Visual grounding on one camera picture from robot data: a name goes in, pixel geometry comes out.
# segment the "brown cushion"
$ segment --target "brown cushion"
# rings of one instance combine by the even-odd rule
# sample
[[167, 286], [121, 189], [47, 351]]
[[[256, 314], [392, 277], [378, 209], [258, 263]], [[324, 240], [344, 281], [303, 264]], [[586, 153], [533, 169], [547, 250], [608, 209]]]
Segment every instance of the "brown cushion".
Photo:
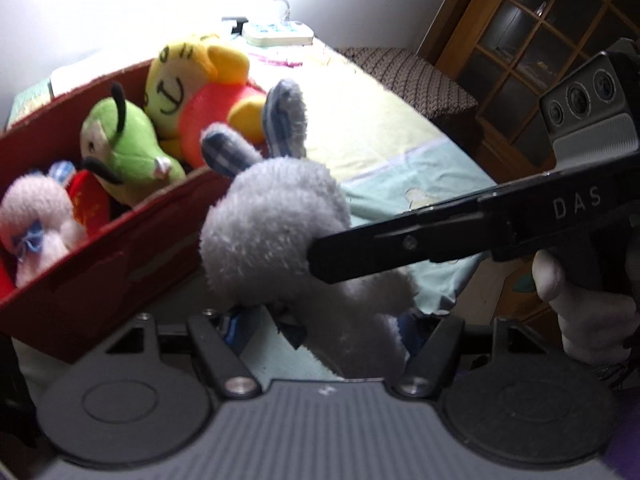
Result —
[[475, 110], [478, 102], [455, 81], [404, 48], [337, 48], [340, 54], [432, 120]]

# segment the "power strip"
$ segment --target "power strip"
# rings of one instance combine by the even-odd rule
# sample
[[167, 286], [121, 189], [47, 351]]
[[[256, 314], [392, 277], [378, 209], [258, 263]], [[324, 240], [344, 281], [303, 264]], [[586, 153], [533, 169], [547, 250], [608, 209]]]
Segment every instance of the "power strip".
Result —
[[242, 37], [253, 46], [310, 45], [314, 32], [302, 22], [245, 23]]

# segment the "text das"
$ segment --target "text das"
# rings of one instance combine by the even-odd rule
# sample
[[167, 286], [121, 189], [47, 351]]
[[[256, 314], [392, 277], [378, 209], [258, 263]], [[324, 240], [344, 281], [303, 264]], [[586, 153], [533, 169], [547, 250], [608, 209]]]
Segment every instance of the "text das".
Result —
[[574, 215], [587, 211], [588, 208], [600, 205], [600, 192], [598, 186], [593, 186], [589, 194], [576, 192], [572, 198], [558, 197], [554, 199], [554, 211], [556, 220], [561, 220], [567, 213]]

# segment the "cardboard box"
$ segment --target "cardboard box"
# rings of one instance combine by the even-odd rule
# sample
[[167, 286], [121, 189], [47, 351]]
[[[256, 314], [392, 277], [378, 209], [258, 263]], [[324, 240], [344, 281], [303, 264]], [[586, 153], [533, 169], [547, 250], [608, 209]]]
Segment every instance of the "cardboard box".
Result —
[[[17, 177], [57, 160], [80, 159], [79, 135], [90, 109], [123, 85], [142, 106], [149, 62], [65, 94], [17, 123], [0, 139], [0, 196]], [[0, 290], [0, 332], [73, 362], [145, 304], [200, 266], [198, 238], [209, 207], [228, 180], [201, 168], [124, 213], [97, 237], [25, 288]], [[9, 276], [15, 257], [1, 249]]]

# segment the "pink plush toy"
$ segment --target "pink plush toy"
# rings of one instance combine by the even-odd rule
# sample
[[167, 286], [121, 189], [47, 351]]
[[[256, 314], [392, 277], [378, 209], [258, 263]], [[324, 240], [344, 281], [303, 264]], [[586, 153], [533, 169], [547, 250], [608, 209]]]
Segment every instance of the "pink plush toy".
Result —
[[15, 285], [31, 280], [85, 240], [65, 186], [75, 169], [55, 163], [47, 175], [31, 173], [11, 184], [0, 203], [0, 240], [18, 258]]

